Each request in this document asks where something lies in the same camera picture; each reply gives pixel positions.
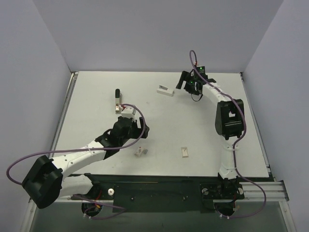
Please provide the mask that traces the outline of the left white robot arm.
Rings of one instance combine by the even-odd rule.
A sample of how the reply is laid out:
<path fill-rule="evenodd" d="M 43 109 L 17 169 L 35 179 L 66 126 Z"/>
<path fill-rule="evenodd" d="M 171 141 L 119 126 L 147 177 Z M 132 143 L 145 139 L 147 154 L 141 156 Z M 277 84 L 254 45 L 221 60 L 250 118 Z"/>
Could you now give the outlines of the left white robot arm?
<path fill-rule="evenodd" d="M 83 194 L 94 199 L 99 186 L 86 175 L 72 176 L 75 171 L 97 161 L 105 160 L 125 147 L 128 140 L 146 139 L 150 128 L 145 120 L 120 116 L 113 128 L 81 149 L 62 156 L 36 159 L 22 181 L 22 187 L 39 209 L 50 206 L 58 197 Z"/>

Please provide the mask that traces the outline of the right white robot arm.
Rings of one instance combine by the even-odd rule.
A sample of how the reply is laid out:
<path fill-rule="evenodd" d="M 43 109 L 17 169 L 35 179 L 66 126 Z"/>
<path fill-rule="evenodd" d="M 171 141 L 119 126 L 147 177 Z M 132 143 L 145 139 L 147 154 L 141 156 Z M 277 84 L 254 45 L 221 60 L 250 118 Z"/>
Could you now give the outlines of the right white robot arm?
<path fill-rule="evenodd" d="M 234 143 L 246 131 L 243 120 L 243 101 L 230 99 L 214 79 L 208 78 L 204 66 L 195 66 L 190 72 L 182 71 L 176 88 L 183 88 L 191 95 L 205 97 L 216 106 L 214 125 L 222 145 L 219 176 L 223 180 L 236 179 L 238 174 L 235 168 L 234 153 L 237 146 Z"/>

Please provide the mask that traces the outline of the small cardboard tray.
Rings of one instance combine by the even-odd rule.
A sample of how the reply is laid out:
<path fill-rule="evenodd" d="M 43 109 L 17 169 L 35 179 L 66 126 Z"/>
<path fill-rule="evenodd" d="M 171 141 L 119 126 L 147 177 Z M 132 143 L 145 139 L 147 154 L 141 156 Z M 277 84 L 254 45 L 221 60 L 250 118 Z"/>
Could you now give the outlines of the small cardboard tray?
<path fill-rule="evenodd" d="M 187 147 L 181 147 L 181 153 L 182 153 L 182 158 L 188 158 L 188 148 Z"/>

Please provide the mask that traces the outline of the white staple box sleeve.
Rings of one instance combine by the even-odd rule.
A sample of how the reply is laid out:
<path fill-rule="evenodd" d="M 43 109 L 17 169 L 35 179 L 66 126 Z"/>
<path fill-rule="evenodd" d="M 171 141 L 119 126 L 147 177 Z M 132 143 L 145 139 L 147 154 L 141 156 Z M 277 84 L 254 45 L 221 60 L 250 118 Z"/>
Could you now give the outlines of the white staple box sleeve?
<path fill-rule="evenodd" d="M 162 95 L 169 96 L 169 97 L 173 97 L 174 96 L 174 90 L 173 89 L 165 87 L 165 86 L 162 86 L 162 85 L 158 86 L 156 92 L 158 94 L 162 94 Z"/>

